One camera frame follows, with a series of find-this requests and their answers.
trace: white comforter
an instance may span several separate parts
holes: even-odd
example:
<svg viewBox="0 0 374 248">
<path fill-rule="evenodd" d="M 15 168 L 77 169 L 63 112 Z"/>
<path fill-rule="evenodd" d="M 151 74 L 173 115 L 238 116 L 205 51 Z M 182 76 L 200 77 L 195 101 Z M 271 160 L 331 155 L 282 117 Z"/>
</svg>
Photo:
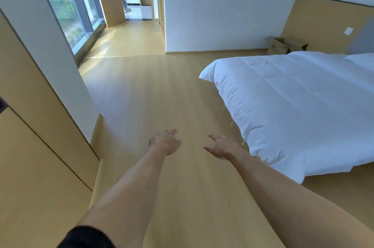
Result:
<svg viewBox="0 0 374 248">
<path fill-rule="evenodd" d="M 350 56 L 223 58 L 200 78 L 215 83 L 251 154 L 302 183 L 374 161 L 374 54 Z"/>
</svg>

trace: wooden floor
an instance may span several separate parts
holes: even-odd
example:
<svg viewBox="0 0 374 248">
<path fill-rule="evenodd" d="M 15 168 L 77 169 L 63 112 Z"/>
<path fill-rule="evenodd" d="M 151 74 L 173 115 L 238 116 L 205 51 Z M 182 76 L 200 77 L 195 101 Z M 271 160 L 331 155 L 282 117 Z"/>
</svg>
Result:
<svg viewBox="0 0 374 248">
<path fill-rule="evenodd" d="M 158 21 L 125 21 L 106 28 L 86 58 L 165 54 Z"/>
<path fill-rule="evenodd" d="M 242 138 L 213 83 L 200 72 L 212 52 L 90 60 L 80 70 L 104 124 L 93 147 L 102 159 L 93 201 L 145 152 L 156 132 L 177 128 L 183 140 L 166 158 L 144 247 L 283 247 L 240 176 L 203 150 L 213 132 Z M 305 186 L 374 229 L 374 165 L 307 177 Z"/>
</svg>

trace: cardboard box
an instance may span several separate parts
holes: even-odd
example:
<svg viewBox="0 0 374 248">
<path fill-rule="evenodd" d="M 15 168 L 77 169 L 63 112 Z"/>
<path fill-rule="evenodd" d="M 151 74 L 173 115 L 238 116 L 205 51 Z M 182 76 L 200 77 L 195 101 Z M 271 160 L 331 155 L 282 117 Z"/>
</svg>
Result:
<svg viewBox="0 0 374 248">
<path fill-rule="evenodd" d="M 293 51 L 306 51 L 308 43 L 293 36 L 288 38 L 273 38 L 267 51 L 269 55 L 288 54 Z"/>
</svg>

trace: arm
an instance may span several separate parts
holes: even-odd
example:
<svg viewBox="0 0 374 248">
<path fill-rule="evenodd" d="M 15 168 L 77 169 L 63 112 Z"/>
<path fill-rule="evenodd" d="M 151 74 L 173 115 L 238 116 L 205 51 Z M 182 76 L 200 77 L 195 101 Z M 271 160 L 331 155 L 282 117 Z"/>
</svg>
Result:
<svg viewBox="0 0 374 248">
<path fill-rule="evenodd" d="M 181 141 L 177 130 L 149 140 L 145 155 L 91 207 L 78 223 L 103 231 L 117 248 L 142 247 L 151 219 L 161 167 Z"/>
<path fill-rule="evenodd" d="M 204 149 L 229 160 L 286 247 L 374 247 L 374 233 L 350 214 L 250 156 L 234 140 L 209 135 Z"/>
</svg>

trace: black sleeve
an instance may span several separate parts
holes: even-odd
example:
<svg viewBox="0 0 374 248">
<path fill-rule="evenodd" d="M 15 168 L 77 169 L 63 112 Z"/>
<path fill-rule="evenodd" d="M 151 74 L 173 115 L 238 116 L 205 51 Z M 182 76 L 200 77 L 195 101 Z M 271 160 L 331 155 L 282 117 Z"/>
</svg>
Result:
<svg viewBox="0 0 374 248">
<path fill-rule="evenodd" d="M 77 226 L 68 232 L 57 248 L 115 248 L 115 246 L 104 232 L 90 226 Z"/>
</svg>

